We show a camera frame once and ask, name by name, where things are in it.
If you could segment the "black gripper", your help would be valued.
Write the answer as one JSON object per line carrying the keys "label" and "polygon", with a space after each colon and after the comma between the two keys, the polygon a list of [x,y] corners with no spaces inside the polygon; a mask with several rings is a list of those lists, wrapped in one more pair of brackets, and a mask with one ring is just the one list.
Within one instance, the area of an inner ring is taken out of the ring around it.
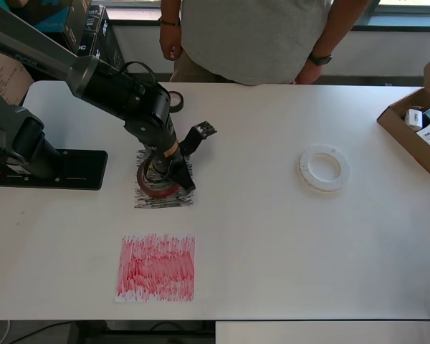
{"label": "black gripper", "polygon": [[176,138],[157,146],[149,147],[150,156],[145,160],[143,178],[151,183],[172,182],[184,191],[193,191],[196,186],[186,163],[186,151]]}

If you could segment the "person's right hand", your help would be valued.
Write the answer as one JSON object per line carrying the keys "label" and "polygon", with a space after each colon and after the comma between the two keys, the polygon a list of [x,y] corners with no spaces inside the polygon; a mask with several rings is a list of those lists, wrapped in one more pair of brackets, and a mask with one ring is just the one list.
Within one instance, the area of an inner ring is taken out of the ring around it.
{"label": "person's right hand", "polygon": [[183,51],[181,45],[181,28],[162,24],[159,42],[165,59],[176,61]]}

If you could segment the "person's left hand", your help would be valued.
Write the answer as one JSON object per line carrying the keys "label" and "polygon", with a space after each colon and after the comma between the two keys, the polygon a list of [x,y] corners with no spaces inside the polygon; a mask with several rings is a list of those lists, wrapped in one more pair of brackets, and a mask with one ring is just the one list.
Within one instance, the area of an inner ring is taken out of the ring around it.
{"label": "person's left hand", "polygon": [[311,61],[306,61],[294,83],[297,85],[311,85],[321,76],[323,66],[318,66]]}

